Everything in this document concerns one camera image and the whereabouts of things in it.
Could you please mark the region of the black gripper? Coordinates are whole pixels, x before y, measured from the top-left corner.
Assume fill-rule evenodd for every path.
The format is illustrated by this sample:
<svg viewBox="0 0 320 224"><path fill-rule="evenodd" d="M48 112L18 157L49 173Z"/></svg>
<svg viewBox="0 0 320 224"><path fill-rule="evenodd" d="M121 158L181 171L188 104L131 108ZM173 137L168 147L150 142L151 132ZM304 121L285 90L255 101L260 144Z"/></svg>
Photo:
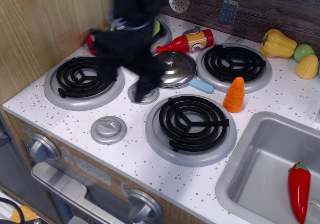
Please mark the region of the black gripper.
<svg viewBox="0 0 320 224"><path fill-rule="evenodd" d="M126 26L120 30L103 31L91 29L94 49L105 83L117 80L117 68L125 66L140 78L136 86L135 101L143 98L162 82L164 67L151 54L154 21L144 26Z"/></svg>

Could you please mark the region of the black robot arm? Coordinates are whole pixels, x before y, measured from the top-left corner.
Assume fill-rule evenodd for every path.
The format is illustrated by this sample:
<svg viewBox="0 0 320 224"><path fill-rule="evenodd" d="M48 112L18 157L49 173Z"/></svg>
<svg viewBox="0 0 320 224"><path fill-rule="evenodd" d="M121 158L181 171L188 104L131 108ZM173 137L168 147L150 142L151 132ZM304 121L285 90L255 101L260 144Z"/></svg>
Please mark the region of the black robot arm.
<svg viewBox="0 0 320 224"><path fill-rule="evenodd" d="M125 66L140 76L135 101L141 102L162 83L165 68L151 53L156 15L166 0L114 0L114 31L92 29L93 49L107 83L116 80L117 68Z"/></svg>

